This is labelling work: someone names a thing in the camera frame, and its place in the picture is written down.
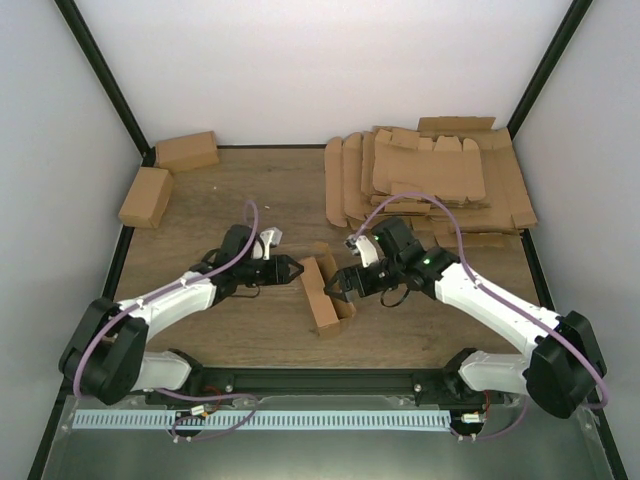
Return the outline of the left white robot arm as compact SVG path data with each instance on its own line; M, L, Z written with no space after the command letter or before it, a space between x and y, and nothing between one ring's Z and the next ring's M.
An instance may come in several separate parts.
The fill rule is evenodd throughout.
M218 248L208 251L178 279L148 294L114 302L92 301L58 363L75 392L113 405L134 391L167 390L181 403L204 392L199 363L178 350L150 352L160 332L236 294L244 286L259 290L287 285L304 267L274 254L282 233L236 224Z

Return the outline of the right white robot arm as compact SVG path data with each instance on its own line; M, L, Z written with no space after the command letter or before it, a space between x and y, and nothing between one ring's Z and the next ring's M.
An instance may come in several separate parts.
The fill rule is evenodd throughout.
M586 317L533 305L482 278L460 256L424 248L400 218L381 222L371 238L352 235L346 245L360 261L332 275L327 296L347 302L404 286L464 312L515 348L513 354L471 348L452 359L444 378L451 400L465 403L485 390L526 395L566 419L604 378L606 364Z

